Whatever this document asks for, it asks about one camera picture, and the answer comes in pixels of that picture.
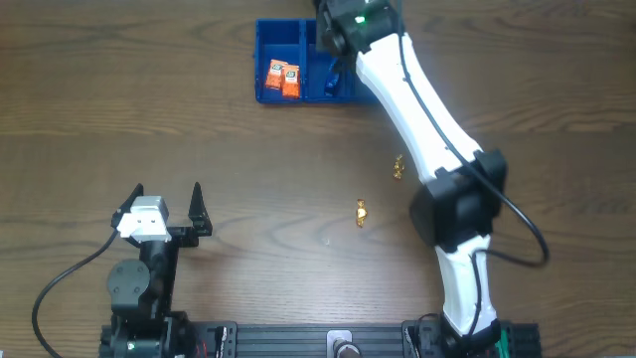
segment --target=cable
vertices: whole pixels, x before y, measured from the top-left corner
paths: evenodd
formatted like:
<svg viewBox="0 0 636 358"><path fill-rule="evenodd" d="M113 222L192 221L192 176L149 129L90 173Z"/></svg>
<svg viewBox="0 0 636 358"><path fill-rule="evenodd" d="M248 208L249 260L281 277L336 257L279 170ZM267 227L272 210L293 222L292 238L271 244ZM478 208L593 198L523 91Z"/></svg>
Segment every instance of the cable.
<svg viewBox="0 0 636 358"><path fill-rule="evenodd" d="M443 130L439 127L439 124L437 124L437 121L435 121L435 118L432 115L432 113L430 112L430 110L428 109L428 107L426 106L426 103L424 103L424 100L419 95L419 92L415 88L415 85L413 84L413 81L410 78L410 73L408 72L408 69L406 68L406 60L405 60L405 57L404 57L404 45L402 43L402 38L404 36L404 22L403 22L403 17L402 17L402 2L403 2L403 0L397 0L397 5L398 5L398 8L397 8L397 34L398 34L397 42L399 43L399 59L401 61L401 66L402 66L402 69L404 71L404 80L406 81L406 83L410 87L410 90L413 92L413 95L417 99L417 102L419 103L421 108L424 110L424 113L426 113L426 116L428 117L428 120L430 120L430 123L435 128L435 130L437 131L437 134L439 134L441 139L446 144L446 147L448 147L448 150L450 150L453 153L453 155L455 155L457 157L457 159L459 159L461 164L470 172L470 174L473 177L475 177L475 179L477 179L479 181L479 183L481 185L483 185L488 191L490 191L493 195L495 195L504 205L506 205L508 208L510 208L510 210L512 210L513 213L515 213L515 215L517 215L517 217L519 217L519 219L533 233L533 235L537 239L537 243L541 247L541 251L542 251L542 258L538 262L532 262L532 261L528 261L528 260L525 260L525 259L515 258L513 256L510 256L508 254L504 254L504 253L501 253L501 252L498 252L498 251L495 251L495 250L479 249L479 250L476 250L476 251L474 251L472 253L470 259L471 259L471 263L472 263L472 266L473 266L473 270L475 272L475 281L477 283L477 307L475 309L475 316L473 318L473 322L472 322L472 324L470 326L470 330L468 331L468 336L472 336L472 334L475 331L475 327L477 326L477 321L479 319L479 313L481 312L481 280L479 279L479 272L477 270L477 254L483 253L483 254L492 255L494 257L497 257L497 258L502 259L504 261L507 261L509 263L516 264L516 265L519 265L519 266L523 266L523 267L526 267L526 268L541 268L541 267L544 267L548 263L548 261L550 260L550 249L548 248L548 244L546 243L546 239L544 238L544 235L541 233L541 230L539 230L539 228L535 225L535 223L533 223L532 220L530 220L530 218L528 218L526 216L526 214L524 214L524 212L521 211L521 209L519 209L510 199L508 199L508 197L506 197L501 191L499 191L499 189L497 189L490 182L490 180L488 180L486 177L484 177L479 171L477 171L477 169L473 168L470 165L470 163L468 162L468 160L466 160L466 158L464 158L461 155L461 153L457 150L457 148L455 148L455 146L450 141L450 139L448 139L448 137L446 137L446 135L444 134Z"/></svg>
<svg viewBox="0 0 636 358"><path fill-rule="evenodd" d="M116 237L117 237L117 231L114 230L112 234L110 235L110 238L108 238L108 241L106 241L106 243L99 250L97 250L94 254L87 257L86 259L68 268L64 272L58 274L57 277L53 278L53 280L51 280L51 282L49 282L49 284L47 284L47 286L44 287L42 292L40 292L40 295L38 295L38 298L36 298L36 302L33 305L33 312L31 312L31 324L33 325L33 332L36 334L36 337L38 337L40 344L42 344L44 349L46 349L47 352L49 352L49 354L51 354L52 357L62 358L62 356L58 352L56 352L55 349L53 349L53 347L44 338L44 336L42 335L42 332L40 331L40 326L38 325L38 311L40 310L40 304L42 304L42 300L44 299L44 296L46 296L47 293L49 293L49 291L51 290L51 288L53 288L66 276L80 269L82 266L90 263L96 257L98 257L103 252L105 252L106 249L110 247L110 244L112 244L112 242L115 240Z"/></svg>

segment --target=orange packet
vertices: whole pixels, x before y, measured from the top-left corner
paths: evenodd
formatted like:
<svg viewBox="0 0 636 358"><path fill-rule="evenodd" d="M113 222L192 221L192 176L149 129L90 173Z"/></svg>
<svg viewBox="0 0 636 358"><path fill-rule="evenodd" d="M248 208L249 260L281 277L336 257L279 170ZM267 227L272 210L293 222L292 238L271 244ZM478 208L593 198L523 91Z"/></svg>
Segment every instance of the orange packet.
<svg viewBox="0 0 636 358"><path fill-rule="evenodd" d="M294 65L285 65L282 80L282 96L287 98L300 98L300 68Z"/></svg>
<svg viewBox="0 0 636 358"><path fill-rule="evenodd" d="M271 60L269 63L269 71L267 72L267 81L265 86L268 89L280 90L282 85L283 69L287 65L284 61Z"/></svg>

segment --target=blue tray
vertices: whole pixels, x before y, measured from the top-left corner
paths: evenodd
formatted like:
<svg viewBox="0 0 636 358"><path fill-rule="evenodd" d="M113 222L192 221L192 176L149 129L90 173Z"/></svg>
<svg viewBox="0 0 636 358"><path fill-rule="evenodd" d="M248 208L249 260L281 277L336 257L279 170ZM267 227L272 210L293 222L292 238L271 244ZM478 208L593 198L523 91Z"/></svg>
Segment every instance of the blue tray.
<svg viewBox="0 0 636 358"><path fill-rule="evenodd" d="M325 81L333 58L316 51L316 20L259 19L256 21L254 90L260 103L375 103L374 94L358 77L346 71L333 96L325 94ZM300 99L284 98L280 90L264 86L272 59L300 66Z"/></svg>

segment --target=white arm segment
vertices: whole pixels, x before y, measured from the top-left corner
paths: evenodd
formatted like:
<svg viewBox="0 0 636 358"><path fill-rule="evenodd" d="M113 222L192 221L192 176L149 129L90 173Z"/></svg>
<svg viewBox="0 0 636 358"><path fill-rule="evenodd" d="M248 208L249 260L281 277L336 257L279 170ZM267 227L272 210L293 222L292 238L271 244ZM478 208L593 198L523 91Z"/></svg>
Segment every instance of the white arm segment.
<svg viewBox="0 0 636 358"><path fill-rule="evenodd" d="M473 161L473 153L481 148L461 129L444 106L421 69L407 34L404 34L402 43L406 67L419 95L448 139L466 160ZM419 180L423 184L434 179L435 170L441 167L452 171L461 166L460 161L446 149L445 143L404 80L399 58L398 34L377 40L371 44L370 51L365 54L359 53L356 71L362 83L371 89L391 116L415 161ZM490 236L487 236L476 237L463 243L453 254L446 253L440 247L435 248L444 282L444 314L460 335L468 333L477 302L477 286L469 255L476 249L488 248L489 244ZM482 308L474 333L490 326L497 318L488 294L485 256L479 255L477 263L481 280Z"/></svg>

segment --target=wood grain surface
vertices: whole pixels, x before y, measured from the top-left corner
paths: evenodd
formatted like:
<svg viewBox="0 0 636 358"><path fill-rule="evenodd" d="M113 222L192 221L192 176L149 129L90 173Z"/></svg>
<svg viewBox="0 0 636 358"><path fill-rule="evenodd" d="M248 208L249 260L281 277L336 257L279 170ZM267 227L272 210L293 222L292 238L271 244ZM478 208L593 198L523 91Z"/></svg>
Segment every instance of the wood grain surface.
<svg viewBox="0 0 636 358"><path fill-rule="evenodd" d="M141 182L186 221L201 182L213 238L179 260L174 307L239 323L400 322L439 311L436 256L407 206L418 183L377 106L263 106L257 18L295 0L0 2L0 350L45 357L33 302L106 240ZM501 318L548 357L636 355L636 1L407 1L422 67L458 122L510 164L507 193L553 260L489 260ZM356 199L367 201L364 229ZM493 247L537 256L510 214ZM94 357L117 241L40 314L65 357Z"/></svg>

